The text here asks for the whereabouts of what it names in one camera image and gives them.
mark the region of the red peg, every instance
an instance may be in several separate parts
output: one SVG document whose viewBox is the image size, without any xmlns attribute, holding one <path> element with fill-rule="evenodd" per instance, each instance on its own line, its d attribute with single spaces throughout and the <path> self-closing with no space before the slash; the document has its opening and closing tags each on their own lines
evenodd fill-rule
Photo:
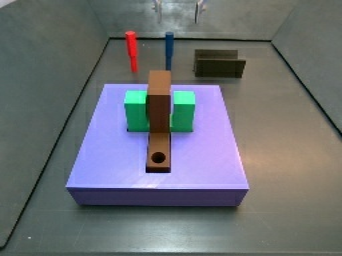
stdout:
<svg viewBox="0 0 342 256">
<path fill-rule="evenodd" d="M 128 56 L 130 58 L 130 70 L 132 72 L 137 72 L 137 47 L 136 47 L 136 34 L 133 31 L 125 32 L 125 43 L 126 43 L 126 51 Z"/>
</svg>

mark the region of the brown wooden block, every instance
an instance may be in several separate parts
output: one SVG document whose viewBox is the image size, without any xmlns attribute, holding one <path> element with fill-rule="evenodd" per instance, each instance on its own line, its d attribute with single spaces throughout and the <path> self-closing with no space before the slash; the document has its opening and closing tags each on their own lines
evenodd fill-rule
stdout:
<svg viewBox="0 0 342 256">
<path fill-rule="evenodd" d="M 169 133 L 149 133 L 145 172 L 170 172 L 169 139 Z"/>
<path fill-rule="evenodd" d="M 146 89 L 146 116 L 149 132 L 169 132 L 170 72 L 149 71 Z"/>
</svg>

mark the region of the hole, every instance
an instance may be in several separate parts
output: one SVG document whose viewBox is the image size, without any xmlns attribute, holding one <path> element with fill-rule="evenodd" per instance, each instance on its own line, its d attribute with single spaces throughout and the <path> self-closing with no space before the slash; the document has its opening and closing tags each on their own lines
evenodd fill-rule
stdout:
<svg viewBox="0 0 342 256">
<path fill-rule="evenodd" d="M 160 164 L 165 161 L 165 155 L 161 152 L 154 152 L 150 159 L 156 164 Z"/>
</svg>

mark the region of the green cube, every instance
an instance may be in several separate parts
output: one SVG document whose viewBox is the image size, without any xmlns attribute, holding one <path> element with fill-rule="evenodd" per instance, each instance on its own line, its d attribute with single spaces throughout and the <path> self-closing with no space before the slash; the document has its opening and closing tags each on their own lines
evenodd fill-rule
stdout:
<svg viewBox="0 0 342 256">
<path fill-rule="evenodd" d="M 173 92 L 173 113 L 170 116 L 172 132 L 193 131 L 193 114 L 196 98 L 190 91 Z"/>
<path fill-rule="evenodd" d="M 124 110 L 128 132 L 148 132 L 145 97 L 146 91 L 125 92 Z"/>
</svg>

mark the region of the purple platform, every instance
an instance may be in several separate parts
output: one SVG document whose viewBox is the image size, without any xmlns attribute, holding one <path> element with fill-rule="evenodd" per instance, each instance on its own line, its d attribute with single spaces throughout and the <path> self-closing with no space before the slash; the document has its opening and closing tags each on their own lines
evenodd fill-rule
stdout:
<svg viewBox="0 0 342 256">
<path fill-rule="evenodd" d="M 192 133 L 170 135 L 170 173 L 145 173 L 148 133 L 128 133 L 126 90 L 104 86 L 66 189 L 82 205 L 237 206 L 248 191 L 219 86 L 172 85 L 193 91 Z"/>
</svg>

